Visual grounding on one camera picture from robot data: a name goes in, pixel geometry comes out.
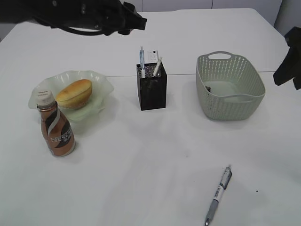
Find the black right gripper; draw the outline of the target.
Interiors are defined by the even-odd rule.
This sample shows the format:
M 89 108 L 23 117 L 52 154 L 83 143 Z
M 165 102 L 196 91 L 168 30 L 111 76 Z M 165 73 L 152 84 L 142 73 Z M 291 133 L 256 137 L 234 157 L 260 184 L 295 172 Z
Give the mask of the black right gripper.
M 273 74 L 276 85 L 280 86 L 293 80 L 296 90 L 301 89 L 301 28 L 293 27 L 284 35 L 285 41 L 290 47 L 282 64 Z

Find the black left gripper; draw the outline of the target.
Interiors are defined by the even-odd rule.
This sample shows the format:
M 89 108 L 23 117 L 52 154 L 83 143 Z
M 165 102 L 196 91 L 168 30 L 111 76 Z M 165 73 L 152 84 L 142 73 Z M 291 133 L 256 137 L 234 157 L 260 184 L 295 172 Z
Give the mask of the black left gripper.
M 95 0 L 89 13 L 96 20 L 98 34 L 118 32 L 129 35 L 132 30 L 145 30 L 147 19 L 142 17 L 129 2 L 119 0 Z

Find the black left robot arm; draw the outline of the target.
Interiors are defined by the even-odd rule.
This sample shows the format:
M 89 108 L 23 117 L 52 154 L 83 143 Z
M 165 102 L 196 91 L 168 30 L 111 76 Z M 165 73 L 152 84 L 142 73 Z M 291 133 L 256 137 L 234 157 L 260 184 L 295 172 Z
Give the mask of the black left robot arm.
M 119 0 L 2 0 L 0 22 L 31 22 L 82 36 L 129 35 L 145 30 L 147 19 Z

